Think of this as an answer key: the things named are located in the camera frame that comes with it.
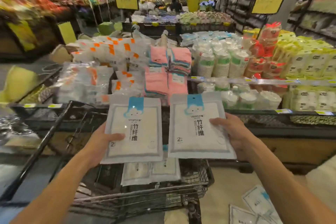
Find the metal wire basket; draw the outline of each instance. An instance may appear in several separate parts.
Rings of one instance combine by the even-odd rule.
[[[80,122],[73,123],[75,126],[71,132],[60,131],[66,117],[76,110],[76,104],[71,101],[59,115],[18,179],[24,179],[39,156],[61,155],[51,181],[72,156],[83,148],[91,133],[106,120],[106,113],[99,113],[96,108],[87,105]],[[205,195],[214,183],[214,178],[207,160],[180,159],[179,164],[181,180],[132,186],[120,185],[123,164],[99,165],[83,178],[70,211],[107,217],[115,223],[132,216],[186,207]],[[17,189],[11,187],[11,191],[6,193],[8,198]]]

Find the cloud cartoon face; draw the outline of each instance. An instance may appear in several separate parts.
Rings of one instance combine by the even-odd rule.
[[[188,114],[198,114],[204,111],[203,106],[191,105],[187,109],[184,110],[186,115]]]
[[[129,109],[127,112],[124,113],[126,118],[136,118],[142,115],[143,111],[134,108]]]

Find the towel label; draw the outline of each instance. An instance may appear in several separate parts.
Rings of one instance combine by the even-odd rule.
[[[173,82],[184,84],[184,76],[173,74]]]
[[[149,67],[149,72],[150,73],[161,73],[162,68],[161,67]]]

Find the person's right hand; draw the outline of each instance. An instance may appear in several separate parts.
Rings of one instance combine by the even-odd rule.
[[[235,115],[225,113],[226,119],[214,118],[210,119],[212,125],[223,126],[229,134],[230,143],[236,152],[238,160],[246,160],[245,149],[251,140],[257,139],[244,123]]]

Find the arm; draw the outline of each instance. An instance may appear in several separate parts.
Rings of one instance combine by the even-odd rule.
[[[122,140],[124,134],[104,134],[105,123],[90,137],[79,151],[60,171],[55,179],[20,212],[10,224],[58,224],[71,206],[76,190],[86,172],[103,159],[110,141]]]
[[[297,183],[292,173],[237,116],[226,113],[226,117],[210,119],[210,122],[222,125],[229,133],[238,160],[251,163],[283,223],[336,223],[336,214]]]

